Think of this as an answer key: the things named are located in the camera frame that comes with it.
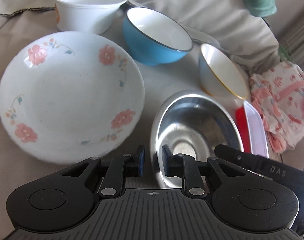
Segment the crosshair marking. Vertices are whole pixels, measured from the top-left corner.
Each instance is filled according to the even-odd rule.
[[[148,193],[149,195],[151,195],[151,196],[155,196],[156,194],[158,194],[158,193],[156,193],[155,191],[151,191],[150,193]]]

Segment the white plastic container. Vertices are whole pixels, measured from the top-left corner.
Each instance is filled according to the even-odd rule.
[[[244,101],[244,111],[251,143],[251,153],[269,157],[263,121],[258,111],[247,101]]]
[[[127,0],[55,0],[61,31],[101,34],[112,24],[115,12]]]

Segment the ribbed grip surface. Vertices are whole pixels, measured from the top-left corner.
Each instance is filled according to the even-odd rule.
[[[42,234],[16,229],[8,240],[291,240],[290,229],[253,234],[221,222],[204,200],[179,189],[127,189],[123,196],[101,201],[94,214],[64,232]]]

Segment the blue bowl rim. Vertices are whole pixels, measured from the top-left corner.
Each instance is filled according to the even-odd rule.
[[[128,22],[129,22],[136,30],[138,30],[141,34],[143,34],[145,37],[147,37],[148,39],[150,39],[150,40],[152,40],[152,41],[158,43],[159,45],[162,45],[162,46],[164,46],[164,47],[166,47],[166,48],[168,48],[168,49],[172,49],[172,50],[175,50],[175,51],[189,52],[189,51],[191,51],[191,50],[193,49],[193,41],[192,41],[192,39],[191,39],[190,34],[189,34],[189,33],[188,33],[188,32],[187,32],[179,23],[177,23],[175,20],[173,20],[172,18],[168,17],[168,16],[165,15],[165,14],[163,14],[163,15],[164,15],[165,17],[171,19],[172,21],[174,21],[177,25],[179,25],[179,26],[186,32],[186,34],[190,37],[190,39],[191,39],[191,44],[192,44],[192,45],[191,45],[191,48],[190,48],[190,49],[186,49],[186,50],[183,50],[183,49],[175,49],[175,48],[172,48],[172,47],[170,47],[170,46],[167,46],[167,45],[165,45],[165,44],[163,44],[163,43],[161,43],[161,42],[159,42],[159,41],[157,41],[157,40],[151,38],[150,36],[146,35],[143,31],[141,31],[140,29],[138,29],[138,28],[130,21],[130,19],[129,19],[129,17],[128,17],[128,11],[131,10],[131,9],[133,9],[133,8],[145,8],[145,9],[149,9],[149,10],[151,10],[151,11],[155,11],[155,12],[160,13],[160,14],[163,14],[163,13],[158,12],[157,10],[153,10],[153,9],[150,9],[150,8],[147,8],[147,7],[143,7],[143,6],[135,6],[135,7],[131,7],[131,8],[129,8],[129,9],[126,10],[126,12],[125,12],[125,17],[126,17],[126,19],[128,20]]]

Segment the gold rim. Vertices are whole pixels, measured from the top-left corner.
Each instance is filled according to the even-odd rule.
[[[217,48],[215,48],[214,46],[211,46],[211,47],[213,47],[214,49],[216,49],[216,50],[218,50],[220,53],[222,53],[223,55],[224,55],[224,53],[222,52],[222,51],[220,51],[219,49],[217,49]],[[243,77],[242,77],[242,75],[241,75],[241,73],[239,72],[239,70],[237,69],[237,67],[234,65],[234,63],[233,63],[233,61],[231,61],[232,62],[232,65],[235,67],[235,69],[236,69],[236,71],[239,73],[239,75],[241,76],[241,78],[242,78],[242,80],[243,80],[243,82],[244,82],[244,85],[245,85],[245,87],[246,87],[246,83],[245,83],[245,81],[244,81],[244,79],[243,79]],[[213,75],[217,78],[217,80],[230,92],[230,93],[232,93],[233,95],[235,95],[236,97],[238,97],[238,98],[240,98],[240,99],[243,99],[243,100],[246,100],[247,98],[248,98],[248,92],[246,93],[246,96],[245,97],[241,97],[241,96],[239,96],[239,95],[237,95],[236,93],[234,93],[232,90],[230,90],[223,82],[222,82],[222,80],[220,80],[220,78],[214,73],[214,71],[213,71],[213,69],[210,67],[210,65],[206,62],[206,64],[208,65],[208,68],[210,69],[210,71],[213,73]]]
[[[209,96],[211,96],[211,97],[214,97],[214,95],[212,95],[210,92],[208,92],[205,88],[204,88],[204,86],[202,86],[202,85],[200,85],[201,86],[201,88],[202,88],[202,90],[205,92],[205,93],[207,93]]]

